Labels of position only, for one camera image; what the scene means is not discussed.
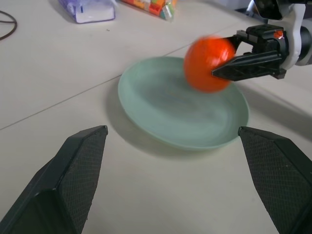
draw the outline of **light green plate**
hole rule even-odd
[[[247,102],[235,85],[215,94],[192,89],[182,58],[150,58],[128,68],[120,78],[118,95],[137,126],[186,150],[230,143],[249,118]]]

